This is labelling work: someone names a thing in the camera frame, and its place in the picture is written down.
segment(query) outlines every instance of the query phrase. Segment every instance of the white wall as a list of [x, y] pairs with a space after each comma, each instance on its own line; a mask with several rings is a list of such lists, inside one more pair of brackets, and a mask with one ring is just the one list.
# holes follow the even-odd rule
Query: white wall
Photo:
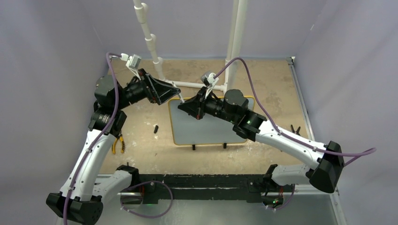
[[318, 141], [378, 151], [343, 170], [349, 224], [398, 220], [398, 2], [329, 0], [295, 66]]
[[[107, 50], [150, 57], [133, 0], [81, 0]], [[232, 0], [143, 0], [161, 57], [225, 57]], [[250, 0], [241, 55], [287, 57], [307, 37], [326, 0]]]
[[105, 51], [79, 1], [0, 1], [0, 224], [53, 224]]

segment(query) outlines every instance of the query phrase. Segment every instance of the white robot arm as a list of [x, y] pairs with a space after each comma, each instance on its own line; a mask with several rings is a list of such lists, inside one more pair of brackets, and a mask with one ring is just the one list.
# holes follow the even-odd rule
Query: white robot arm
[[97, 81], [95, 90], [97, 101], [94, 103], [94, 113], [84, 147], [72, 173], [59, 193], [50, 193], [46, 200], [46, 204], [59, 217], [66, 217], [68, 220], [81, 224], [95, 224], [102, 213], [104, 204], [120, 191], [139, 182], [138, 169], [122, 165], [105, 182], [95, 184], [105, 156], [112, 147], [115, 137], [120, 134], [127, 118], [122, 109], [144, 98], [151, 103], [161, 105], [178, 95], [181, 90], [153, 78], [144, 69], [136, 72], [139, 77], [133, 77], [125, 88], [117, 83], [119, 103], [115, 119], [111, 122], [109, 121], [115, 108], [116, 93], [113, 78], [104, 76]]
[[271, 165], [266, 176], [275, 186], [288, 184], [311, 184], [320, 191], [333, 193], [344, 167], [342, 156], [324, 154], [322, 150], [341, 153], [335, 142], [313, 142], [272, 124], [264, 116], [248, 109], [248, 99], [240, 90], [228, 90], [224, 100], [203, 87], [196, 96], [181, 103], [178, 108], [200, 120], [208, 113], [234, 124], [233, 130], [242, 138], [273, 146], [299, 159], [303, 165]]

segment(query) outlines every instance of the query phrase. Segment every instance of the purple cable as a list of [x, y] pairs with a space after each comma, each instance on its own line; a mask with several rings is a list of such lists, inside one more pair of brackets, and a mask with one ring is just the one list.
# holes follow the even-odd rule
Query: purple cable
[[354, 158], [352, 158], [351, 160], [349, 160], [347, 163], [345, 163], [345, 166], [347, 166], [348, 164], [350, 164], [350, 163], [352, 163], [353, 161], [357, 160], [357, 159], [360, 158], [361, 156], [366, 156], [366, 155], [372, 154], [373, 152], [376, 151], [376, 148], [370, 148], [370, 149], [368, 149], [368, 150], [366, 150], [366, 151], [364, 151], [364, 152], [361, 152], [361, 153], [340, 153], [340, 152], [333, 152], [333, 151], [328, 151], [328, 150], [321, 150], [321, 149], [318, 149], [318, 148], [314, 148], [314, 146], [312, 146], [312, 145], [310, 145], [310, 144], [308, 144], [308, 143], [302, 142], [301, 140], [298, 140], [298, 139], [296, 139], [296, 138], [294, 138], [294, 137], [291, 137], [291, 136], [289, 136], [289, 135], [287, 135], [287, 134], [281, 132], [281, 130], [280, 130], [280, 129], [278, 128], [278, 126], [275, 124], [275, 122], [274, 122], [274, 120], [272, 119], [272, 117], [271, 117], [271, 116], [269, 115], [269, 113], [265, 110], [265, 108], [261, 105], [259, 99], [257, 98], [257, 94], [256, 94], [256, 91], [254, 90], [254, 86], [253, 86], [253, 82], [252, 82], [252, 77], [250, 76], [249, 68], [247, 67], [246, 62], [245, 62], [242, 58], [236, 57], [236, 58], [231, 59], [231, 61], [229, 61], [229, 62], [222, 68], [222, 70], [220, 70], [220, 71], [214, 76], [214, 78], [217, 78], [221, 73], [224, 72], [224, 70], [225, 70], [228, 66], [231, 65], [231, 63], [233, 63], [233, 62], [236, 61], [236, 60], [240, 60], [240, 61], [243, 63], [243, 65], [245, 66], [246, 73], [247, 73], [247, 76], [248, 76], [248, 78], [249, 78], [250, 86], [251, 86], [251, 88], [252, 88], [253, 95], [254, 95], [254, 98], [256, 99], [257, 104], [259, 104], [260, 108], [261, 108], [261, 109], [263, 110], [263, 112], [266, 114], [266, 116], [268, 117], [268, 119], [269, 119], [269, 121], [271, 122], [271, 124], [272, 124], [272, 126], [274, 127], [274, 129], [275, 129], [280, 135], [282, 135], [282, 136], [284, 136], [284, 137], [286, 137], [286, 138], [288, 138], [288, 139], [290, 139], [290, 140], [292, 140], [292, 141], [294, 141], [294, 142], [296, 142], [296, 143], [299, 143], [299, 144], [301, 144], [301, 145], [304, 145], [304, 146], [306, 146], [306, 147], [308, 147], [308, 148], [314, 149], [315, 151], [319, 151], [319, 152], [323, 152], [323, 153], [330, 154], [330, 155], [335, 155], [335, 156], [348, 156], [348, 157], [354, 157]]
[[122, 209], [124, 209], [126, 212], [129, 212], [129, 213], [134, 214], [134, 215], [136, 215], [136, 216], [143, 217], [143, 218], [148, 218], [148, 219], [155, 219], [155, 218], [159, 218], [159, 217], [164, 216], [164, 215], [171, 209], [171, 206], [173, 205], [173, 194], [171, 193], [171, 189], [170, 189], [165, 183], [160, 182], [160, 181], [157, 181], [157, 180], [151, 180], [151, 181], [146, 181], [146, 182], [142, 182], [142, 183], [140, 183], [140, 184], [134, 185], [134, 186], [129, 187], [129, 188], [125, 189], [125, 190], [126, 190], [126, 191], [134, 190], [135, 188], [137, 188], [137, 187], [139, 187], [139, 186], [142, 186], [142, 185], [145, 185], [145, 184], [150, 184], [150, 183], [152, 183], [152, 182], [153, 182], [153, 183], [162, 184], [163, 186], [165, 186], [165, 187], [167, 188], [168, 192], [170, 193], [170, 205], [168, 205], [168, 208], [166, 209], [166, 211], [164, 211], [163, 213], [161, 213], [161, 214], [159, 214], [159, 215], [156, 215], [156, 216], [142, 215], [142, 214], [136, 213], [136, 212], [134, 212], [134, 211], [131, 211], [130, 209], [127, 209], [127, 208], [123, 205], [122, 199], [120, 198], [120, 204], [121, 204], [121, 206], [122, 206]]
[[[116, 80], [116, 75], [115, 75], [115, 72], [114, 72], [112, 64], [111, 64], [110, 56], [116, 56], [119, 58], [122, 56], [119, 54], [115, 54], [115, 53], [110, 53], [110, 52], [107, 53], [107, 63], [108, 63], [109, 69], [111, 70], [111, 74], [112, 74], [112, 78], [113, 78], [113, 85], [115, 87], [115, 107], [113, 109], [111, 118], [108, 120], [107, 125], [104, 127], [104, 129], [102, 129], [102, 131], [98, 134], [98, 136], [94, 139], [93, 142], [91, 142], [90, 146], [88, 147], [88, 149], [90, 149], [90, 150], [92, 150], [94, 145], [97, 143], [98, 139], [105, 133], [105, 131], [112, 124], [113, 120], [115, 119], [117, 108], [119, 105], [119, 92], [118, 92], [118, 88], [117, 88], [117, 80]], [[67, 217], [68, 203], [69, 203], [69, 198], [72, 195], [73, 185], [75, 184], [77, 175], [79, 174], [80, 170], [82, 169], [82, 166], [83, 166], [84, 162], [86, 161], [89, 153], [90, 153], [89, 151], [86, 151], [86, 153], [83, 155], [82, 160], [80, 160], [80, 163], [76, 168], [75, 174], [73, 175], [72, 179], [70, 180], [69, 187], [71, 189], [69, 189], [68, 193], [66, 194], [65, 204], [63, 206], [63, 224], [64, 225], [68, 225], [68, 217]]]

